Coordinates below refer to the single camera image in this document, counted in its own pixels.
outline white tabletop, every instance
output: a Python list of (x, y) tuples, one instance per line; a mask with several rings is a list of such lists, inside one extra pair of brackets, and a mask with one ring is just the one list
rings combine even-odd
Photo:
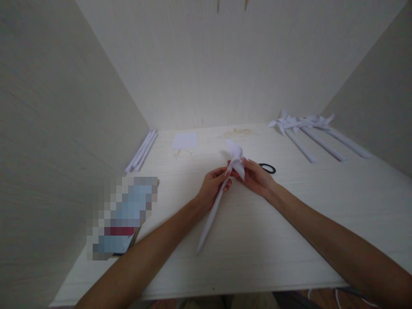
[[(185, 150), (175, 158), (172, 141), (178, 131), (161, 131), (142, 170), (131, 174), (160, 180), (157, 206), (138, 240), (193, 198), (208, 171), (226, 165), (230, 138), (249, 158), (273, 165), (274, 179), (302, 201), (412, 272), (412, 180), (404, 174), (377, 157), (362, 159), (316, 129), (314, 133), (348, 161), (337, 161), (299, 132), (297, 139), (318, 160), (311, 164), (287, 136), (266, 124), (192, 131), (198, 132), (198, 146), (188, 149), (193, 158)], [(206, 219), (183, 239), (143, 299), (346, 285), (271, 205), (237, 181), (222, 197), (205, 245), (196, 255)], [(84, 249), (51, 306), (75, 304), (115, 261), (86, 261)]]

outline white wooden surface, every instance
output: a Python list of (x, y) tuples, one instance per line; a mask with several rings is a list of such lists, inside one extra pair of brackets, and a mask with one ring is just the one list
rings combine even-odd
[(320, 113), (405, 5), (76, 0), (152, 129)]
[[(243, 133), (233, 129), (244, 129)], [(266, 124), (198, 129), (198, 147), (175, 159), (176, 131), (161, 131), (139, 176), (157, 176), (158, 204), (141, 239), (195, 196), (204, 175), (225, 165), (225, 137), (274, 178), (324, 215), (354, 231), (412, 272), (412, 180), (376, 157), (362, 159), (337, 140), (316, 132), (348, 158), (338, 162), (303, 132), (297, 138), (319, 163)], [(203, 250), (196, 247), (207, 216), (186, 236), (148, 286), (144, 299), (344, 285), (317, 251), (264, 199), (236, 181), (226, 193)], [(115, 262), (79, 256), (52, 305), (75, 304)]]

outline floor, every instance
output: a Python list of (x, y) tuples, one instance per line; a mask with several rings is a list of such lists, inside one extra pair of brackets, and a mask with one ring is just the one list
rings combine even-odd
[[(307, 297), (308, 290), (299, 291), (303, 296)], [(348, 294), (346, 292), (338, 292), (339, 303), (341, 309), (370, 309), (373, 308), (365, 303), (359, 297)], [(310, 293), (310, 300), (324, 309), (339, 309), (335, 298), (335, 289), (315, 289)], [(150, 309), (175, 309), (176, 299), (158, 300)]]

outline rolled paper stick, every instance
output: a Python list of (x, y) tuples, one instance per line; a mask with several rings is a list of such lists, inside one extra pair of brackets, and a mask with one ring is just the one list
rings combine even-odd
[(309, 151), (306, 150), (305, 147), (303, 147), (293, 136), (293, 134), (290, 132), (290, 130), (285, 130), (285, 134), (289, 136), (289, 138), (292, 140), (292, 142), (299, 148), (299, 150), (305, 155), (305, 157), (308, 158), (310, 163), (315, 163), (317, 162), (316, 158), (309, 153)]
[(303, 132), (305, 132), (312, 140), (314, 140), (320, 146), (322, 146), (323, 149), (325, 149), (327, 152), (329, 152), (331, 155), (333, 155), (336, 159), (338, 159), (340, 162), (347, 160), (344, 156), (342, 156), (336, 150), (329, 147), (323, 140), (321, 140), (319, 137), (317, 137), (315, 134), (313, 134), (310, 129), (308, 129), (306, 127), (301, 127), (300, 129)]

